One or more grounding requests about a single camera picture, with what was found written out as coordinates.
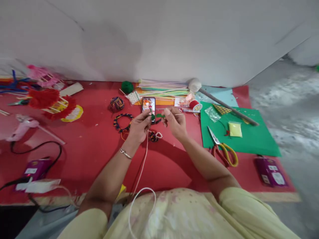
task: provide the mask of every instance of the light blue paper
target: light blue paper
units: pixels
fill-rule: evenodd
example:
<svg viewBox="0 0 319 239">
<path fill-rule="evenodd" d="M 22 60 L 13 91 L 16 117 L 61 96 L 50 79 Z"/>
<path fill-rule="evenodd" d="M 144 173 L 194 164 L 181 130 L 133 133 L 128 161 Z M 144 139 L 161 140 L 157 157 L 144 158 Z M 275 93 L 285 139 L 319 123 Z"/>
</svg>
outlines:
<svg viewBox="0 0 319 239">
<path fill-rule="evenodd" d="M 232 88 L 218 88 L 218 87 L 211 87 L 211 86 L 202 86 L 204 90 L 209 92 L 211 95 L 215 96 L 217 99 L 223 101 L 224 103 L 228 104 L 231 107 L 238 107 L 236 98 L 233 96 L 233 89 Z M 197 92 L 195 95 L 195 99 L 198 102 L 204 101 L 208 103 L 217 104 L 214 100 L 208 98 L 206 95 Z"/>
</svg>

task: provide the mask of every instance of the green paper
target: green paper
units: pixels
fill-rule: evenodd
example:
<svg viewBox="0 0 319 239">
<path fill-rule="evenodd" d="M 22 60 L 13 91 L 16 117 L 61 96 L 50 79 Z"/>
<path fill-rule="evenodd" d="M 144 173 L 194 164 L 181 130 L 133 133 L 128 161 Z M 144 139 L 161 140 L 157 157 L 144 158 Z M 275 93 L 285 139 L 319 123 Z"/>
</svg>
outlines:
<svg viewBox="0 0 319 239">
<path fill-rule="evenodd" d="M 261 154 L 274 157 L 281 156 L 279 147 L 269 133 L 268 128 L 258 110 L 233 107 L 234 109 L 237 109 L 239 112 L 258 122 L 260 124 L 259 126 L 246 124 L 239 116 L 232 112 L 222 115 L 220 120 L 214 123 L 205 113 L 205 109 L 210 107 L 212 104 L 203 101 L 201 101 L 201 104 L 203 105 L 203 108 L 200 111 L 200 119 L 204 148 L 212 148 L 214 145 L 214 142 L 207 129 L 207 126 L 209 126 L 218 140 L 221 143 L 225 143 L 230 146 L 235 152 Z M 224 126 L 228 130 L 229 121 L 242 123 L 242 138 L 225 136 L 226 131 Z"/>
</svg>

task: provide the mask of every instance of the glue gun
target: glue gun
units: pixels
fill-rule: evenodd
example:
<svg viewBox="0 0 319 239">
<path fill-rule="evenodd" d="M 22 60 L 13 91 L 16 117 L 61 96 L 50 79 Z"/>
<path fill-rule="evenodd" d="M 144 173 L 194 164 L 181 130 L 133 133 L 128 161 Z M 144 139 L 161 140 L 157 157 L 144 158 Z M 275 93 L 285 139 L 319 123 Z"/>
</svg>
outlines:
<svg viewBox="0 0 319 239">
<path fill-rule="evenodd" d="M 21 123 L 14 133 L 6 139 L 6 141 L 19 141 L 26 134 L 29 128 L 35 128 L 39 126 L 39 122 L 29 116 L 16 115 L 16 119 Z"/>
<path fill-rule="evenodd" d="M 53 138 L 58 140 L 61 144 L 65 144 L 65 142 L 48 131 L 47 129 L 43 128 L 39 121 L 35 120 L 34 118 L 31 118 L 30 116 L 23 116 L 23 115 L 16 115 L 16 119 L 20 121 L 18 128 L 14 131 L 14 133 L 11 135 L 11 137 L 7 138 L 6 141 L 12 142 L 12 141 L 19 141 L 28 131 L 29 128 L 35 128 L 38 127 L 39 129 L 43 130 L 47 134 L 51 135 Z"/>
</svg>

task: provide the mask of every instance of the pink craft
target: pink craft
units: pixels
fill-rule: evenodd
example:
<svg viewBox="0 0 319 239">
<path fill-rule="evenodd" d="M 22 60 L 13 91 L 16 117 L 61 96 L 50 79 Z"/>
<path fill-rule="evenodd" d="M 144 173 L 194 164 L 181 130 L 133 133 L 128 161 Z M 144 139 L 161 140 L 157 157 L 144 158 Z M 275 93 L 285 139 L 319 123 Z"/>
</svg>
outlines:
<svg viewBox="0 0 319 239">
<path fill-rule="evenodd" d="M 56 88 L 57 90 L 64 88 L 65 84 L 59 74 L 51 73 L 47 68 L 34 65 L 29 65 L 28 68 L 30 69 L 28 77 L 37 80 L 38 85 L 42 88 Z"/>
</svg>

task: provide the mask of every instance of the phone screen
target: phone screen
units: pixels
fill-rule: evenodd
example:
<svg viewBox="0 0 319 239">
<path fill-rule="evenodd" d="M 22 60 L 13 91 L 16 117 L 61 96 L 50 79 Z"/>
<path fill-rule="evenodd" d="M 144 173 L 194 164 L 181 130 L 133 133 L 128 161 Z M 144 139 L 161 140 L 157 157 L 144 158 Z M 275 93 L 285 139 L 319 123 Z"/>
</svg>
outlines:
<svg viewBox="0 0 319 239">
<path fill-rule="evenodd" d="M 152 113 L 155 115 L 155 98 L 154 97 L 143 97 L 142 111 L 149 110 L 149 109 L 151 109 Z"/>
</svg>

